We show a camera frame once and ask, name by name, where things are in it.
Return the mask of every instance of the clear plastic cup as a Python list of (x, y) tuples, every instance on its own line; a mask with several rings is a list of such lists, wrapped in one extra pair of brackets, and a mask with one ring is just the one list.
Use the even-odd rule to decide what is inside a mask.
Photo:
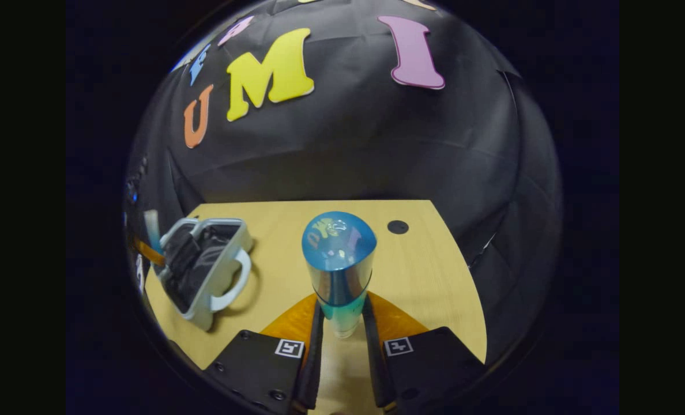
[(355, 331), (371, 281), (376, 235), (361, 218), (346, 212), (322, 213), (302, 236), (311, 286), (335, 336)]

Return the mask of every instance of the yellow letter m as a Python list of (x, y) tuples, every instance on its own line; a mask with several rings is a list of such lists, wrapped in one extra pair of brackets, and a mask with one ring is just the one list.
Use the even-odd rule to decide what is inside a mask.
[(280, 35), (266, 53), (263, 63), (250, 52), (245, 52), (227, 66), (229, 74), (229, 110), (227, 120), (235, 121), (248, 113), (243, 100), (243, 89), (256, 108), (263, 105), (268, 82), (273, 75), (273, 86), (268, 92), (272, 103), (307, 95), (314, 90), (314, 81), (304, 71), (302, 47), (309, 29), (296, 29)]

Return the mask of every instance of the table surface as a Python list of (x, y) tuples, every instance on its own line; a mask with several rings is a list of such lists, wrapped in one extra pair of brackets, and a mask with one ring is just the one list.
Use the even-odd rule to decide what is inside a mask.
[[(204, 369), (238, 331), (261, 331), (314, 291), (301, 251), (306, 224), (320, 213), (342, 210), (366, 221), (378, 245), (369, 290), (389, 300), (428, 329), (448, 326), (481, 362), (487, 336), (479, 294), (453, 236), (429, 200), (247, 202), (199, 205), (188, 217), (242, 218), (254, 239), (253, 268), (235, 301), (215, 313), (210, 331), (184, 320), (151, 269), (145, 284), (166, 337)], [(390, 221), (409, 225), (388, 231)], [(311, 413), (381, 413), (374, 404), (363, 323), (338, 339), (324, 322), (317, 408)]]

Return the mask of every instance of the pink letter i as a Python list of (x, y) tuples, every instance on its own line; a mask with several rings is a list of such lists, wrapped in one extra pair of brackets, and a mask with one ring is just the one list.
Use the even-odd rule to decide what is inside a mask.
[(435, 71), (430, 48), (424, 34), (430, 30), (424, 24), (396, 16), (379, 16), (379, 21), (389, 26), (396, 45), (398, 65), (391, 71), (391, 78), (404, 85), (443, 89), (445, 79)]

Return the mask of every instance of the black hole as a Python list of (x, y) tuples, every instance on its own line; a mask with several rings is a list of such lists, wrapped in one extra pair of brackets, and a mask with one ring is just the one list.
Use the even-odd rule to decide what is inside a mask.
[(273, 399), (276, 400), (284, 400), (287, 398), (287, 395), (284, 394), (284, 392), (279, 391), (279, 389), (274, 389), (271, 392), (268, 393)]
[(401, 397), (403, 399), (414, 399), (419, 395), (419, 390), (415, 388), (406, 389), (406, 391), (401, 392)]
[(261, 404), (261, 403), (258, 402), (258, 401), (253, 402), (253, 405), (255, 405), (255, 406), (257, 406), (257, 407), (259, 407), (259, 408), (261, 408), (261, 409), (268, 410), (268, 407), (267, 407), (266, 405), (263, 405), (263, 404)]
[(405, 221), (390, 221), (388, 229), (391, 233), (400, 235), (409, 230), (409, 225)]

